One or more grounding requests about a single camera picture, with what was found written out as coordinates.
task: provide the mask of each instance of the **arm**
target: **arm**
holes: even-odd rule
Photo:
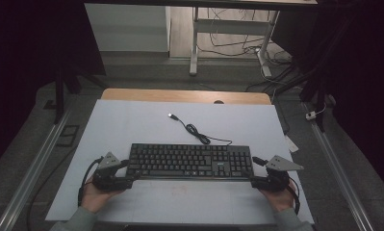
[[[274,211],[274,218],[278,229],[281,231],[313,231],[308,221],[300,221],[294,212],[294,197],[288,190],[283,192],[260,191],[269,201]]]
[[[122,192],[102,192],[92,184],[92,177],[84,187],[82,204],[71,219],[64,222],[57,222],[50,231],[90,231],[96,222],[98,213],[107,201],[116,194]]]

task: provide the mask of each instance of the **wooden floor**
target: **wooden floor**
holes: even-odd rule
[[[192,50],[193,8],[171,7],[170,16],[170,57],[189,58],[191,56]],[[268,11],[214,8],[199,9],[199,18],[268,21],[268,17]],[[199,50],[197,54],[199,58],[257,59],[252,50],[249,50],[246,54],[244,54],[244,52],[247,50],[246,47],[261,45],[261,38],[262,37],[259,36],[217,34],[216,23],[214,22],[212,34],[198,34],[197,45]],[[273,57],[275,53],[282,50],[283,49],[275,43],[271,43],[268,48],[269,55],[271,57]],[[278,58],[289,59],[290,56],[289,54],[279,53]]]

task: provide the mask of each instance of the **white metal desk leg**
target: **white metal desk leg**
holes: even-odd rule
[[[261,50],[257,53],[258,60],[260,61],[262,71],[264,73],[264,77],[268,78],[271,77],[269,67],[267,64],[266,60],[266,51],[267,51],[267,46],[269,44],[270,36],[272,35],[273,28],[275,26],[276,18],[278,17],[279,12],[273,12],[272,17],[269,22],[269,26],[267,28],[266,34],[264,36],[264,42],[263,45],[261,46]]]
[[[198,8],[194,8],[194,19],[192,23],[192,55],[190,75],[197,74],[197,31],[198,31]]]

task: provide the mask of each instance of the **hand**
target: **hand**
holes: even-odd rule
[[[291,187],[295,191],[295,187],[292,180],[290,180],[289,187]],[[283,210],[294,207],[294,197],[286,189],[282,192],[269,192],[262,190],[260,190],[260,192],[267,198],[270,206],[276,212],[281,212]]]
[[[104,207],[107,201],[114,195],[123,193],[123,191],[102,192],[92,184],[92,177],[87,180],[84,186],[84,196],[81,206],[92,213],[97,213]]]

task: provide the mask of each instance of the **gray sleeve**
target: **gray sleeve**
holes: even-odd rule
[[[95,214],[79,207],[68,222],[57,222],[50,231],[90,231],[95,222]]]
[[[276,225],[281,231],[313,231],[308,221],[300,221],[294,209],[287,209],[274,215]]]

